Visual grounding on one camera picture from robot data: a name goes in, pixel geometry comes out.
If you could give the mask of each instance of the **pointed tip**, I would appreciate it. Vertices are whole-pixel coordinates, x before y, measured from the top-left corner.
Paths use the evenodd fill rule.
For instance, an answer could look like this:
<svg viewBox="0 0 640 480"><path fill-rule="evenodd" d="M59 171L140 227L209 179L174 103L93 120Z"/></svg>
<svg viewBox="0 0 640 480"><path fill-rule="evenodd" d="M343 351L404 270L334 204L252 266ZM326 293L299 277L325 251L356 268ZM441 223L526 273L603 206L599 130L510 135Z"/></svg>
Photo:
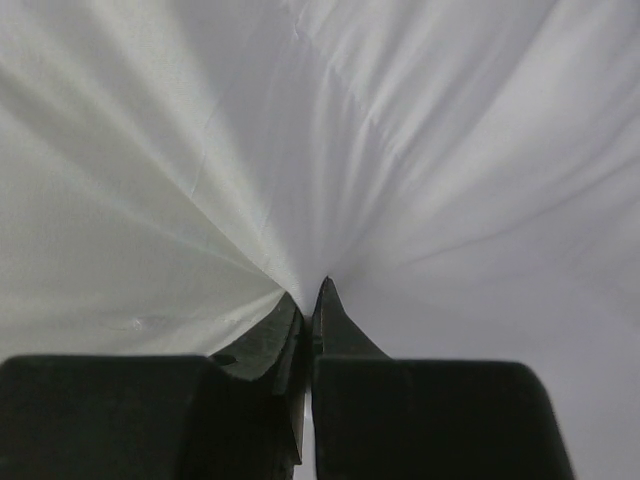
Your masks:
<svg viewBox="0 0 640 480"><path fill-rule="evenodd" d="M322 353L384 356L369 337L347 315L333 280L325 278L320 287L312 318L315 355Z"/></svg>

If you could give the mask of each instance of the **white fabric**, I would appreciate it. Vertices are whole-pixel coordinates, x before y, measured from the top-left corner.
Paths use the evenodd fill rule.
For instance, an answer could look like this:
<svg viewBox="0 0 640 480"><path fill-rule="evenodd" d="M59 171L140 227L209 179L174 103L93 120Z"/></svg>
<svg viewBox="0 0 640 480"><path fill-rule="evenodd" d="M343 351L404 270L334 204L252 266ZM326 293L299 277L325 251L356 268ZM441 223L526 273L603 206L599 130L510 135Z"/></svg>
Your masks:
<svg viewBox="0 0 640 480"><path fill-rule="evenodd" d="M638 478L639 21L0 2L0 356L209 353L331 274L393 355L526 362L579 478Z"/></svg>

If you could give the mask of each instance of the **white cloth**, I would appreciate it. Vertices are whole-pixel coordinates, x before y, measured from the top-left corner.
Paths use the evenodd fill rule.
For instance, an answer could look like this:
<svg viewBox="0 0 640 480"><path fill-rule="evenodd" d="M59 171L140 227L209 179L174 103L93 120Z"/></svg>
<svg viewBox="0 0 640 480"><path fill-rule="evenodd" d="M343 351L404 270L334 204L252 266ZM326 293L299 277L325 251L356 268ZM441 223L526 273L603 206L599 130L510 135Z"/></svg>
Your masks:
<svg viewBox="0 0 640 480"><path fill-rule="evenodd" d="M392 355L529 364L579 478L636 479L639 22L0 2L0 356L210 353L330 274Z"/></svg>

